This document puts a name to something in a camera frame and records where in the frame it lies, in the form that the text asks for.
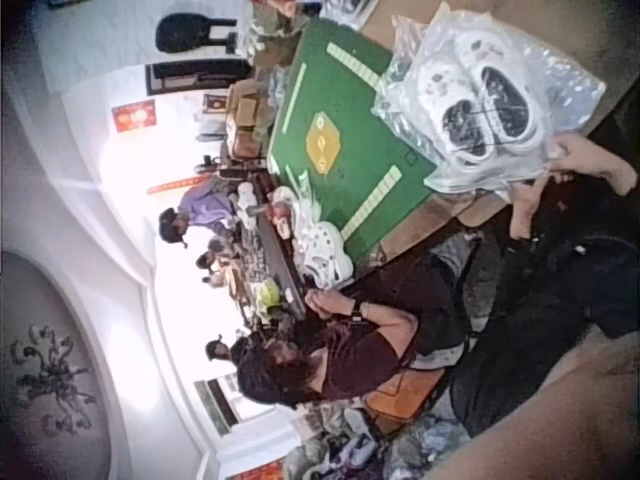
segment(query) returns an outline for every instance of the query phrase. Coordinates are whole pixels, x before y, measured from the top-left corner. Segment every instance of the red poster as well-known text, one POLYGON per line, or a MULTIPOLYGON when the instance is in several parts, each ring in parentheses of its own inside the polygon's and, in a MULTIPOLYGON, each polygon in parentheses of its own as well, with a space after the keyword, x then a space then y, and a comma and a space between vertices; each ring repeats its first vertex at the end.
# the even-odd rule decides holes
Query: red poster
POLYGON ((156 101, 130 103, 111 110, 118 133, 137 128, 152 127, 156 124, 156 101))
POLYGON ((249 472, 234 475, 231 480, 284 480, 282 462, 282 460, 278 460, 249 472))

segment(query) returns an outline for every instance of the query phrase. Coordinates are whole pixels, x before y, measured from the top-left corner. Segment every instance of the black hair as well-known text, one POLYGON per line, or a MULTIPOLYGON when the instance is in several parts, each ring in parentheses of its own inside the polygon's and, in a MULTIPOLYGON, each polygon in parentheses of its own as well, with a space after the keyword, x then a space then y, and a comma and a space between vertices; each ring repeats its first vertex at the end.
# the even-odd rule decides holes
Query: black hair
POLYGON ((209 259, 207 258, 207 253, 203 253, 198 257, 198 259, 196 260, 196 267, 198 267, 200 270, 211 270, 211 267, 209 266, 209 259))
POLYGON ((173 225, 178 213, 173 208, 167 208, 158 217, 160 238, 167 243, 183 243, 186 248, 186 243, 182 240, 182 235, 178 232, 178 229, 173 225))
POLYGON ((207 354, 207 358, 209 359, 209 361, 216 359, 216 360, 230 360, 229 357, 227 356, 223 356, 220 355, 219 353, 216 353, 216 347, 218 345, 223 345, 224 347, 228 348, 223 342, 222 342, 222 335, 220 335, 218 337, 217 340, 212 340, 209 343, 207 343, 207 345, 204 347, 204 351, 207 354))
POLYGON ((254 347, 238 365, 238 386, 245 397, 256 403, 279 403, 295 409, 301 403, 321 398, 307 386, 312 374, 313 366, 308 359, 276 364, 267 350, 254 347))

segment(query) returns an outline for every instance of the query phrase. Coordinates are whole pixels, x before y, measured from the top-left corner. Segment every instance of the black cap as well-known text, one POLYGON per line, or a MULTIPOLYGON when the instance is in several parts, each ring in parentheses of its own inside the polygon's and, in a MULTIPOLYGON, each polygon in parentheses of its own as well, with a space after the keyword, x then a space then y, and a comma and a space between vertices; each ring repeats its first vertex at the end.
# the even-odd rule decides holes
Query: black cap
POLYGON ((167 243, 183 243, 182 235, 173 226, 177 217, 178 213, 173 208, 167 208, 158 218, 160 238, 167 243))

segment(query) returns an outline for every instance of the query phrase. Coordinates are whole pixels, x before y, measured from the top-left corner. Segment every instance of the clear plastic packaging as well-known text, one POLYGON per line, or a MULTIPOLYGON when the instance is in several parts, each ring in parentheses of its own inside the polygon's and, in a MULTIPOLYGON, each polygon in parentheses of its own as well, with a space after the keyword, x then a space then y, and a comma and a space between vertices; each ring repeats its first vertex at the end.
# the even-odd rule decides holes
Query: clear plastic packaging
POLYGON ((394 18, 396 45, 373 113, 438 167, 444 193, 500 190, 538 176, 553 135, 579 129, 603 82, 548 45, 488 14, 451 12, 429 26, 394 18))
POLYGON ((324 0, 320 17, 360 30, 379 0, 324 0))

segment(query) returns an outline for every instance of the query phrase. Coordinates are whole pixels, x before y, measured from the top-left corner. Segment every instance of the purple shirt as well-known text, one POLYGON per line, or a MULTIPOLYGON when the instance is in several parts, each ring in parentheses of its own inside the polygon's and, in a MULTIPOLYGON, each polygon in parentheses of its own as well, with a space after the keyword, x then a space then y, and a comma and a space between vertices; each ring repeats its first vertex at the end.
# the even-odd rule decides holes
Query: purple shirt
POLYGON ((221 220, 233 215, 231 202, 222 193, 213 193, 206 182, 191 187, 182 197, 178 209, 189 214, 189 224, 206 227, 219 234, 224 226, 221 220))

